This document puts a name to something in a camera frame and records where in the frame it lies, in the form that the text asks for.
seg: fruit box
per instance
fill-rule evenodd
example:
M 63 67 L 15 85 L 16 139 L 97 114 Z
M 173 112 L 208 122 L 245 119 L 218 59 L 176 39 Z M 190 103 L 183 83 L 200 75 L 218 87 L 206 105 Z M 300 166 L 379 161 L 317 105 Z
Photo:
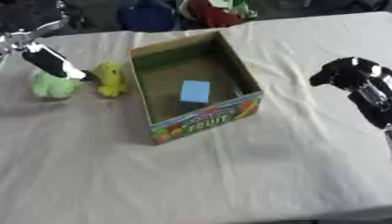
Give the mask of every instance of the fruit box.
M 254 114 L 263 91 L 218 32 L 179 38 L 130 51 L 131 75 L 157 144 Z M 209 102 L 180 109 L 184 81 L 208 81 Z

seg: green plush toy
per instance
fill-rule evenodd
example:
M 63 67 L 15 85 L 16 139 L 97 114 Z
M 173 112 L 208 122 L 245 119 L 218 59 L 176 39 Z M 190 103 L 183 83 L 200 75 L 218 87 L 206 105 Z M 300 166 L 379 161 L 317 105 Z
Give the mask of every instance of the green plush toy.
M 61 79 L 44 71 L 32 79 L 32 91 L 38 97 L 64 99 L 71 97 L 81 86 L 79 80 Z

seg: blue cube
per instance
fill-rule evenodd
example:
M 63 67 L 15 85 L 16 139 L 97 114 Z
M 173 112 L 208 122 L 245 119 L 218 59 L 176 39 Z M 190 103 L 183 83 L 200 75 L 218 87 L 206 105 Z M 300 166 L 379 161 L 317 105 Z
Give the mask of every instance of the blue cube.
M 185 80 L 179 97 L 179 113 L 184 114 L 204 108 L 209 102 L 209 95 L 208 81 Z
M 208 81 L 185 80 L 181 88 L 181 102 L 208 103 L 210 83 Z

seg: plush toy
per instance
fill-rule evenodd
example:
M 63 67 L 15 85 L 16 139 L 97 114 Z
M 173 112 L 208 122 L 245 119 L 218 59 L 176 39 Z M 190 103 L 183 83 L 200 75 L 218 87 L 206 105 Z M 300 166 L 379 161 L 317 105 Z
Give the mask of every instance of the plush toy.
M 123 77 L 123 65 L 103 62 L 98 65 L 93 75 L 100 82 L 98 93 L 105 97 L 117 97 L 121 93 L 128 92 L 129 88 Z
M 32 79 L 33 93 L 42 98 L 64 99 L 71 97 L 81 86 L 79 80 L 62 79 L 44 71 Z

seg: white tablecloth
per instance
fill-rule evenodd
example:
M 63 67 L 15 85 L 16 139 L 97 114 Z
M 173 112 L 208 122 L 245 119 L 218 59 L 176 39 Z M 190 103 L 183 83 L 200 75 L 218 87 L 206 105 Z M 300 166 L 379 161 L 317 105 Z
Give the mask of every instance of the white tablecloth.
M 113 32 L 43 40 L 78 68 L 122 62 L 127 49 L 204 31 Z M 0 67 L 0 222 L 151 224 L 392 214 L 382 131 L 335 87 L 308 78 L 338 57 L 392 67 L 386 12 L 248 23 L 222 29 L 265 92 L 257 115 L 160 146 L 135 94 L 68 101 L 31 94 L 34 67 Z

